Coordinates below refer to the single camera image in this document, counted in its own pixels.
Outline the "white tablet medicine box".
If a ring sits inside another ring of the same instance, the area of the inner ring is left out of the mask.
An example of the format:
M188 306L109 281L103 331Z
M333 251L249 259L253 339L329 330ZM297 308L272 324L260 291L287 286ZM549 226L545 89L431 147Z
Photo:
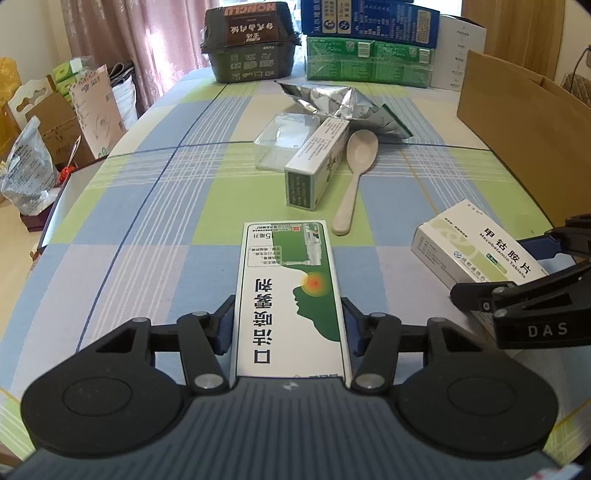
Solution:
M463 200L415 230L412 252L448 288L538 280L547 271L501 226Z

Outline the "green white spray box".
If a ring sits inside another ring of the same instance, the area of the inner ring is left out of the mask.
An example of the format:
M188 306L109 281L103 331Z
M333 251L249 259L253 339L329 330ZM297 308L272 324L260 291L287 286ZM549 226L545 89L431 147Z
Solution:
M249 222L243 227L230 375L351 382L325 222Z

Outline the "slim white green medicine box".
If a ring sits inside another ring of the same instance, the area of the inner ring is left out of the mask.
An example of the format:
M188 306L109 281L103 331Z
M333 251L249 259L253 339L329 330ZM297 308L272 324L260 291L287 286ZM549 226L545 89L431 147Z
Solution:
M284 168L287 205L314 211L318 208L345 157L349 121L328 118L304 142Z

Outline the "beige plastic spoon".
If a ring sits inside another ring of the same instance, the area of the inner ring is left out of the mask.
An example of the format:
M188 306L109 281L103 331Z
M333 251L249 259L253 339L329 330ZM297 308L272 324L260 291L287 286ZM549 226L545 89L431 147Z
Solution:
M346 162L352 172L352 179L346 189L339 209L332 220L332 232L343 236L351 230L353 211L355 210L356 194L358 193L361 176L372 168L379 150L379 139L370 130L358 130L349 137L346 146Z

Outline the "clear plastic case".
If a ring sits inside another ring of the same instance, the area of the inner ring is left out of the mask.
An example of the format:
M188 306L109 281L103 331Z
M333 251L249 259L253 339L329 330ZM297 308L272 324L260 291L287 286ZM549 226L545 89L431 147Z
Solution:
M256 169L283 172L321 123L322 119L317 115L280 113L274 116L253 141Z

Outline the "silver green tea bag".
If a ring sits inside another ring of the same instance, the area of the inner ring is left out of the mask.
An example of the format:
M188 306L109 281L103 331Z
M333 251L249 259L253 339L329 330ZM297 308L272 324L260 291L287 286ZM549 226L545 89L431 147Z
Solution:
M402 140L413 137L410 128L388 105L376 104L356 88L283 81L276 84L308 113L346 120L353 128L367 129L377 135L392 135Z

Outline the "brown cardboard box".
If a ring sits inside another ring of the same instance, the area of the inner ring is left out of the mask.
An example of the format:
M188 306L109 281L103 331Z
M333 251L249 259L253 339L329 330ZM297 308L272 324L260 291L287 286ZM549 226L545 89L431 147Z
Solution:
M470 51L457 111L550 223L590 212L590 107L524 67Z

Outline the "checked tablecloth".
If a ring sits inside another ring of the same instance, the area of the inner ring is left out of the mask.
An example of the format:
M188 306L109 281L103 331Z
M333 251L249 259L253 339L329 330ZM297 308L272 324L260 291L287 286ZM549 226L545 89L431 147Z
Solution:
M416 258L416 228L469 200L517 239L549 221L496 156L456 115L455 92L365 84L411 129L381 142L363 175L349 234L332 236L339 289L366 312L407 323L447 317L478 323ZM283 175L256 169L253 142L294 102L270 81L224 86L211 71L180 80L126 133L78 197L45 251L1 251L1 440L24 458L20 419L27 386L134 316L169 323L214 310L235 291L247 222L304 220Z

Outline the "quilted beige chair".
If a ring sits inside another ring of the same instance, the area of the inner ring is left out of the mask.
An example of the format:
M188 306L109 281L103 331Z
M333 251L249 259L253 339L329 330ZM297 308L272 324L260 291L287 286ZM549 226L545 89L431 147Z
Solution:
M591 107L591 80L576 74L568 73L564 76L561 87L570 92L578 100Z

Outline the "open white gift box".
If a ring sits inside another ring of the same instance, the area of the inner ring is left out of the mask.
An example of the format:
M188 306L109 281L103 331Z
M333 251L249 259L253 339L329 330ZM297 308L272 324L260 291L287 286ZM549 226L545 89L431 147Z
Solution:
M86 167L75 170L60 187L57 198L49 210L40 239L30 252L33 262L43 253L58 227L105 160L106 158L103 157Z

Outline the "brown curtain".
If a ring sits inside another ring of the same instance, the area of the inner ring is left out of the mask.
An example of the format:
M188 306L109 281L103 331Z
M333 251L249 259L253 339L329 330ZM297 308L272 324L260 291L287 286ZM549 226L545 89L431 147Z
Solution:
M486 54L554 78L564 0L464 0L462 16L487 29Z

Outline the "white tall box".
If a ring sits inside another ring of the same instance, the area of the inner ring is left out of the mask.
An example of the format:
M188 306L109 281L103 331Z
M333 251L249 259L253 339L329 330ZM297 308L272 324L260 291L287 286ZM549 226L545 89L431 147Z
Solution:
M468 53L485 50L487 29L471 20L441 15L434 53L431 87L459 92L465 78Z

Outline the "brown white hanger box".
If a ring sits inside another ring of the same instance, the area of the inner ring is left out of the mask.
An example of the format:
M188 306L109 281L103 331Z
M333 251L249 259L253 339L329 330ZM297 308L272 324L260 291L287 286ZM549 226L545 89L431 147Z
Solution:
M72 163L83 168L96 161L74 109L56 90L51 76L21 85L8 101L8 109L20 130L33 117L39 120L38 131L58 169L68 164L77 140L80 142Z

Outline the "grey printed plastic bag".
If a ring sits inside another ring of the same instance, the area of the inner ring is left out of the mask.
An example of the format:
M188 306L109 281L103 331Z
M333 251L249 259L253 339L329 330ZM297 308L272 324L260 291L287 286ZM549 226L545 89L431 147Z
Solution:
M33 116L16 139L1 174L1 194L23 216L36 216L57 197L58 172Z

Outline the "pink white paper envelope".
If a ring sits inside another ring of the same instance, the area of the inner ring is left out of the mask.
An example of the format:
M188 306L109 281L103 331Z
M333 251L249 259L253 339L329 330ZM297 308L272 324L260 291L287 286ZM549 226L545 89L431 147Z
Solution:
M69 94L86 143L95 159L108 156L126 129L105 65L83 72Z

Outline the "blue milk carton box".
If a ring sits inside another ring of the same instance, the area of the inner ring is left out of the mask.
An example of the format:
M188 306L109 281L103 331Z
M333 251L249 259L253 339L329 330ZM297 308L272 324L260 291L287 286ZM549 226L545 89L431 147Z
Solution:
M301 1L304 35L369 39L435 49L440 12L408 1Z

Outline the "green wrapped carton pack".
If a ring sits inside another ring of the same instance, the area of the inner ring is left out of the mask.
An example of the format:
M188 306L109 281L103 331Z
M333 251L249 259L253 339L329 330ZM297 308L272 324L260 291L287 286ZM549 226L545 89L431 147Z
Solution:
M428 88L435 50L376 40L307 38L308 80L354 81Z

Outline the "green tissue packs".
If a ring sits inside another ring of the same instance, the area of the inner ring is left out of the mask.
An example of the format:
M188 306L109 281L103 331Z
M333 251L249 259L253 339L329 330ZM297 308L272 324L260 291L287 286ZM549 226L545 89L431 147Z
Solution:
M76 76L93 68L94 61L90 56L74 57L56 66L51 74L56 91L62 96L68 95L68 88L76 82Z

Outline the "black Honglu food container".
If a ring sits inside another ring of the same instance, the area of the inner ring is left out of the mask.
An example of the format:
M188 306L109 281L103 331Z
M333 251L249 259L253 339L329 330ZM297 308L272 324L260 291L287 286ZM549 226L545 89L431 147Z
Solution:
M205 12L201 51L219 83L290 76L300 45L287 2L238 3Z

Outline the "pink curtain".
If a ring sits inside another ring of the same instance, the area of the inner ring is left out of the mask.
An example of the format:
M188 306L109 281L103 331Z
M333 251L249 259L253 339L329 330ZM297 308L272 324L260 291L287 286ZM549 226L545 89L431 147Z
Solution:
M186 74L209 65L201 52L212 0L62 1L73 56L99 66L132 62L137 109L145 112Z

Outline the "yellow plastic bag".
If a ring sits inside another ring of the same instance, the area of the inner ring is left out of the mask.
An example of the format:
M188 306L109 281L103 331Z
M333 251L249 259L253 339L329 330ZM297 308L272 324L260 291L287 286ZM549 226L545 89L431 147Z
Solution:
M17 89L22 85L16 62L8 57L0 59L0 146L1 155L5 155L10 142L16 134L18 125L8 112L8 101L12 99Z

